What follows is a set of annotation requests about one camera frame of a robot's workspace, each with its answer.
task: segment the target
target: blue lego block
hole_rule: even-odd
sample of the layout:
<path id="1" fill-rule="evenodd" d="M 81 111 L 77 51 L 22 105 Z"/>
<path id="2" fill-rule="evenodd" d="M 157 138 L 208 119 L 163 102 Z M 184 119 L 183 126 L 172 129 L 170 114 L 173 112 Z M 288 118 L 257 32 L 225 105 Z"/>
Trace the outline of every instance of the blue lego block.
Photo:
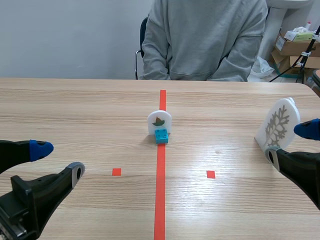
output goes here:
<path id="1" fill-rule="evenodd" d="M 167 129 L 157 129 L 154 134 L 156 144 L 167 144 L 169 142 Z"/>

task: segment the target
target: gray hoodie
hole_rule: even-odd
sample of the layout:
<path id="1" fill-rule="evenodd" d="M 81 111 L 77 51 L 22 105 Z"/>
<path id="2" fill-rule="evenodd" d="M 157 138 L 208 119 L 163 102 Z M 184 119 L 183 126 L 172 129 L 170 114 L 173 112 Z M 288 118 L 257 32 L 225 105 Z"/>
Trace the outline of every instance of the gray hoodie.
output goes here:
<path id="1" fill-rule="evenodd" d="M 267 14 L 266 0 L 154 0 L 141 79 L 246 82 Z"/>

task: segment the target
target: red square marker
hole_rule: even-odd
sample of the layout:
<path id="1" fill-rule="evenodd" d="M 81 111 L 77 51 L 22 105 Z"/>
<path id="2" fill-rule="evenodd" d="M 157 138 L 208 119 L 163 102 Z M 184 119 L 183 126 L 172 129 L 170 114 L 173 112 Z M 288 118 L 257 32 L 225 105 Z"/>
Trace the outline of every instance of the red square marker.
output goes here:
<path id="1" fill-rule="evenodd" d="M 112 169 L 112 176 L 114 176 L 114 177 L 121 176 L 121 168 Z"/>
<path id="2" fill-rule="evenodd" d="M 215 179 L 216 178 L 216 172 L 215 171 L 206 171 L 206 176 L 208 179 Z"/>

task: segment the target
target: chair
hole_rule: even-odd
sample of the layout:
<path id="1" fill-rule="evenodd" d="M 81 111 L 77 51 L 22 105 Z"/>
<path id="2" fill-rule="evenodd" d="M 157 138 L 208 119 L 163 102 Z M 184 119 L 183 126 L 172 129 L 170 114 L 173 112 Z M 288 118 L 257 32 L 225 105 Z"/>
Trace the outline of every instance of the chair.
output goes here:
<path id="1" fill-rule="evenodd" d="M 135 79 L 138 80 L 138 54 L 141 54 L 141 57 L 144 58 L 145 53 L 142 50 L 142 44 L 145 40 L 146 28 L 147 28 L 148 18 L 146 17 L 140 27 L 140 50 L 135 53 Z"/>

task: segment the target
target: hoodie sleeve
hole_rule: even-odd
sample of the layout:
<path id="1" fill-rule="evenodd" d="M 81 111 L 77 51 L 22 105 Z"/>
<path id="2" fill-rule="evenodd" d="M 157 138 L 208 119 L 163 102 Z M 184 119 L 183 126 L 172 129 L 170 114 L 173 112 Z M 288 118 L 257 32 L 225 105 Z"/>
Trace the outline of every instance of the hoodie sleeve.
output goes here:
<path id="1" fill-rule="evenodd" d="M 169 43 L 164 18 L 163 0 L 154 0 L 142 44 L 143 80 L 171 80 L 167 63 Z"/>
<path id="2" fill-rule="evenodd" d="M 208 81 L 248 81 L 264 36 L 267 15 L 266 1 L 258 0 L 229 55 L 222 59 L 219 68 Z"/>

